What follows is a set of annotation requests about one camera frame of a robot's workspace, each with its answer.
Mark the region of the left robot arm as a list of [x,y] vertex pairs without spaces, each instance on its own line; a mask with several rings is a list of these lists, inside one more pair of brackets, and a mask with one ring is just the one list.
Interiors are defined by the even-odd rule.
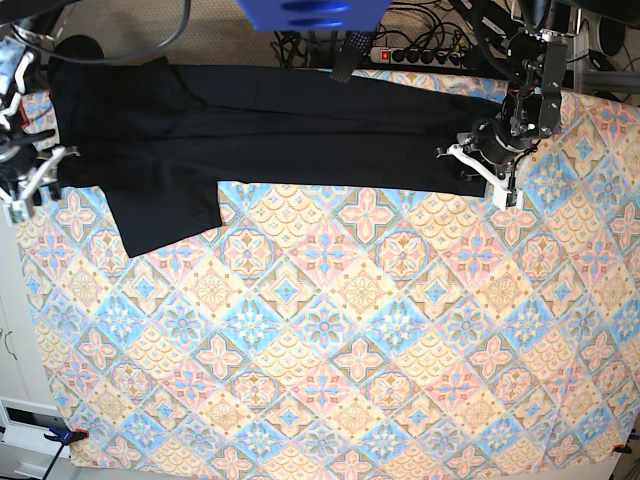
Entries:
[[453,161],[460,153],[469,165],[462,175],[515,180],[519,163],[541,141],[561,131],[561,89],[567,69],[571,8],[558,1],[514,1],[511,18],[492,1],[452,1],[472,28],[489,65],[507,80],[500,112],[475,123],[435,157]]

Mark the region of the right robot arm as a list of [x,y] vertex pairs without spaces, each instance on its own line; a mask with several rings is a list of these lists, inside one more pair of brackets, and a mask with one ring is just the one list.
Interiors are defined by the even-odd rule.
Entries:
[[56,59],[80,65],[129,62],[171,45],[188,25],[192,3],[184,1],[176,29],[162,41],[111,58],[79,58],[57,54],[42,46],[55,35],[55,26],[68,1],[3,1],[1,26],[1,202],[7,206],[31,201],[42,187],[57,182],[55,171],[72,147],[55,147],[40,154],[36,145],[54,136],[53,129],[28,133],[29,119],[22,101],[31,93],[29,82],[38,76],[40,61]]

